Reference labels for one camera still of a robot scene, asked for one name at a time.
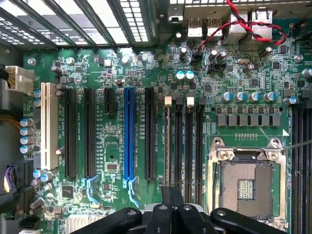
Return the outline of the RAM slot with white latches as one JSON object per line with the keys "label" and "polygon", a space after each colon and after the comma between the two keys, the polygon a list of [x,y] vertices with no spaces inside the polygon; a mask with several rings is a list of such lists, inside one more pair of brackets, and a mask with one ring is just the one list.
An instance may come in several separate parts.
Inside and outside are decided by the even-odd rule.
{"label": "RAM slot with white latches", "polygon": [[303,140],[307,144],[303,147],[304,156],[304,234],[312,234],[312,109],[303,112]]}
{"label": "RAM slot with white latches", "polygon": [[193,110],[194,97],[186,97],[185,109],[185,202],[190,203],[192,197],[192,161],[193,161]]}
{"label": "RAM slot with white latches", "polygon": [[171,185],[171,106],[172,97],[167,96],[164,98],[165,105],[165,186]]}

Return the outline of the RAM slot with black latches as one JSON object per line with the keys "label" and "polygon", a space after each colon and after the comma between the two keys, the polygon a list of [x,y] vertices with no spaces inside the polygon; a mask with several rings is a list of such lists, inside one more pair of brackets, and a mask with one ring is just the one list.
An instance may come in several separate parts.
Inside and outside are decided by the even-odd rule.
{"label": "RAM slot with black latches", "polygon": [[202,202],[202,164],[203,164],[203,113],[206,105],[205,97],[198,98],[196,109],[196,138],[195,138],[195,204]]}
{"label": "RAM slot with black latches", "polygon": [[[292,145],[300,143],[300,111],[292,107]],[[300,149],[294,147],[292,154],[292,234],[301,234],[301,156]]]}
{"label": "RAM slot with black latches", "polygon": [[174,186],[181,188],[182,178],[182,112],[183,98],[176,97],[174,102]]}

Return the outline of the thin steel locking lever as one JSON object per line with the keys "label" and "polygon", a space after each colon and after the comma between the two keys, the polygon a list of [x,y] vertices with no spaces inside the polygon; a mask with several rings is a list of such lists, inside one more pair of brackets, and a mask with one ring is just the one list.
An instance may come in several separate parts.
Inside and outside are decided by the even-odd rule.
{"label": "thin steel locking lever", "polygon": [[212,202],[212,210],[215,209],[215,192],[216,192],[216,184],[218,180],[218,173],[219,173],[219,162],[217,161],[215,163],[215,169],[214,169],[214,177],[213,177],[213,202]]}
{"label": "thin steel locking lever", "polygon": [[312,139],[304,141],[304,142],[301,142],[301,143],[297,143],[295,145],[292,145],[292,146],[284,148],[282,150],[282,153],[285,154],[289,150],[292,150],[292,149],[295,149],[295,148],[300,148],[301,146],[305,146],[305,145],[308,145],[308,144],[311,144],[311,143],[312,143]]}

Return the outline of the CPU socket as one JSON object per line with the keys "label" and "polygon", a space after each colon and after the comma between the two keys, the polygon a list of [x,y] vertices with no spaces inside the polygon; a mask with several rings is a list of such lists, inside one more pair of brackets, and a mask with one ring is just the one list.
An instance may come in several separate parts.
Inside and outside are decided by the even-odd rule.
{"label": "CPU socket", "polygon": [[265,147],[226,146],[220,137],[214,138],[206,162],[206,211],[212,211],[218,161],[215,209],[226,208],[286,231],[287,159],[282,150],[278,138]]}

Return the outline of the silver finned heatsink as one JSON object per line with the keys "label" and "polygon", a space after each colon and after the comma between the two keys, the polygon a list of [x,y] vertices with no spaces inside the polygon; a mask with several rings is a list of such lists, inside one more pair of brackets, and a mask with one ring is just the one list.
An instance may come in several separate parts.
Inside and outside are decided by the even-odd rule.
{"label": "silver finned heatsink", "polygon": [[81,229],[95,221],[101,219],[101,216],[88,214],[71,214],[65,220],[65,233],[70,234],[78,229]]}

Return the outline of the long black expansion slot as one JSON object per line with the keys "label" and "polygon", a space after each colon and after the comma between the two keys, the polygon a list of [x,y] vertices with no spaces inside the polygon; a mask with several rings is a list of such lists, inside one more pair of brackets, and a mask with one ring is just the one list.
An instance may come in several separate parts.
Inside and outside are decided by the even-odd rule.
{"label": "long black expansion slot", "polygon": [[96,175],[96,93],[84,89],[84,177]]}
{"label": "long black expansion slot", "polygon": [[155,176],[155,91],[149,87],[145,89],[145,178],[154,179]]}
{"label": "long black expansion slot", "polygon": [[77,93],[68,88],[64,96],[65,176],[74,178],[77,174]]}

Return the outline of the blue expansion slot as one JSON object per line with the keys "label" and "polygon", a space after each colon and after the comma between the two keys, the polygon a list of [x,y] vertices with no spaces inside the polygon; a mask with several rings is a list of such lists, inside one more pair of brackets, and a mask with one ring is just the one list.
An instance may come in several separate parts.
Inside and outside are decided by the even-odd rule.
{"label": "blue expansion slot", "polygon": [[135,177],[135,88],[124,88],[124,166],[123,186],[128,190],[129,200],[139,208],[139,202],[134,199],[133,184]]}

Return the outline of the short black expansion slot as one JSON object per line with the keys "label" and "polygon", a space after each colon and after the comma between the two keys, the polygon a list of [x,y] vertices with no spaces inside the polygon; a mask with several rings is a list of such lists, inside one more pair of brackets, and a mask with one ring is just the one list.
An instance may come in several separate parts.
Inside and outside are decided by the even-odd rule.
{"label": "short black expansion slot", "polygon": [[114,115],[116,106],[116,94],[113,88],[104,89],[104,113],[106,115]]}

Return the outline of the black data connector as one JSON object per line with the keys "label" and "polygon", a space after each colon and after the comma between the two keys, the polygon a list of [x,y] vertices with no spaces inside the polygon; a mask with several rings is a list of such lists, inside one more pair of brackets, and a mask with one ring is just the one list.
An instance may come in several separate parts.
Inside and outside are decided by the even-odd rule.
{"label": "black data connector", "polygon": [[24,218],[22,221],[19,222],[19,227],[21,229],[30,229],[36,230],[40,228],[41,219],[37,216],[30,216]]}

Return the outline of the white expansion slot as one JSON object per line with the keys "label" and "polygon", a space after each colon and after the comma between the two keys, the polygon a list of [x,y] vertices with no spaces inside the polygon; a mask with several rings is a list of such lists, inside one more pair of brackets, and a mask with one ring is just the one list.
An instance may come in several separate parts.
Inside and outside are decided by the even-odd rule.
{"label": "white expansion slot", "polygon": [[51,170],[58,166],[58,97],[55,85],[41,83],[40,166]]}

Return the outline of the silver USB port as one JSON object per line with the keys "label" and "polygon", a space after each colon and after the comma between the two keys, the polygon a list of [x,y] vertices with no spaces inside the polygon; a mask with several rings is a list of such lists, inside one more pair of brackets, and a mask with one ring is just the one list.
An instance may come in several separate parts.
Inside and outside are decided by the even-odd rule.
{"label": "silver USB port", "polygon": [[222,19],[220,17],[207,18],[207,37],[211,36],[212,33],[215,32],[211,41],[218,41],[221,39],[222,31],[217,31],[220,26],[222,26]]}
{"label": "silver USB port", "polygon": [[188,19],[187,20],[187,38],[188,43],[201,42],[203,37],[203,22],[202,19]]}

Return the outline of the white power connector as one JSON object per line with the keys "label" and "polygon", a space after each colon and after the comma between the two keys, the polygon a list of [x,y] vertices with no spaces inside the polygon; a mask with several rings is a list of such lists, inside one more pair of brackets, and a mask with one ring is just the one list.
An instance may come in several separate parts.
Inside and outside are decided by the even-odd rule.
{"label": "white power connector", "polygon": [[32,95],[34,92],[34,72],[18,66],[6,66],[5,72],[8,74],[8,81],[5,89]]}

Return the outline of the silver network port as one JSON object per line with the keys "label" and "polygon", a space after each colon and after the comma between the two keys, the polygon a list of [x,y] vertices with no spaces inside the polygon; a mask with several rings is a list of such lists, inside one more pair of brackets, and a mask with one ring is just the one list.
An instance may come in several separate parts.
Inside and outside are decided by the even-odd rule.
{"label": "silver network port", "polygon": [[[273,11],[265,7],[253,9],[248,13],[248,20],[252,22],[272,23]],[[272,29],[266,26],[254,25],[251,26],[254,33],[262,36],[263,38],[272,39]],[[246,34],[239,41],[240,51],[256,51],[265,45],[264,42],[256,40],[253,36]]]}

